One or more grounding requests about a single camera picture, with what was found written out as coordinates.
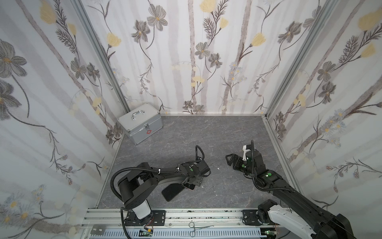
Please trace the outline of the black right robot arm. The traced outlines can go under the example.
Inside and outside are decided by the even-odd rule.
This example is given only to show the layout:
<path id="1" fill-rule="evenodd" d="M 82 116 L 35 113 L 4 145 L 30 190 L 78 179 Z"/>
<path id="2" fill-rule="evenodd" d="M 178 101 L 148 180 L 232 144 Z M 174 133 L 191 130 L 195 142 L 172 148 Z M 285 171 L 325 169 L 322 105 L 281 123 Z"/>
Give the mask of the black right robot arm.
<path id="1" fill-rule="evenodd" d="M 241 171 L 251 179 L 254 186 L 268 192 L 286 203 L 284 210 L 273 200 L 258 206 L 257 223 L 273 222 L 288 229 L 302 239 L 353 239 L 350 221 L 341 214 L 333 215 L 320 208 L 293 189 L 278 173 L 267 169 L 261 153 L 246 145 L 243 156 L 228 154 L 225 159 L 234 170 Z"/>

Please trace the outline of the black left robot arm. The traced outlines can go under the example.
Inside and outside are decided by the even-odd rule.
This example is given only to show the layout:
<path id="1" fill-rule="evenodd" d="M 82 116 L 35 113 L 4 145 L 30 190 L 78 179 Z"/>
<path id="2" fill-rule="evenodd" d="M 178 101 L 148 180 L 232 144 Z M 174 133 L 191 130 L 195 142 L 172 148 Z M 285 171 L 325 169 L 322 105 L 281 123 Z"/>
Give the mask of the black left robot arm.
<path id="1" fill-rule="evenodd" d="M 211 169 L 200 157 L 174 169 L 155 168 L 144 162 L 118 170 L 110 179 L 110 188 L 123 203 L 123 211 L 133 211 L 137 221 L 147 224 L 153 217 L 148 197 L 157 186 L 167 185 L 162 196 L 170 202 L 185 189 L 194 190 L 201 186 L 210 174 Z"/>

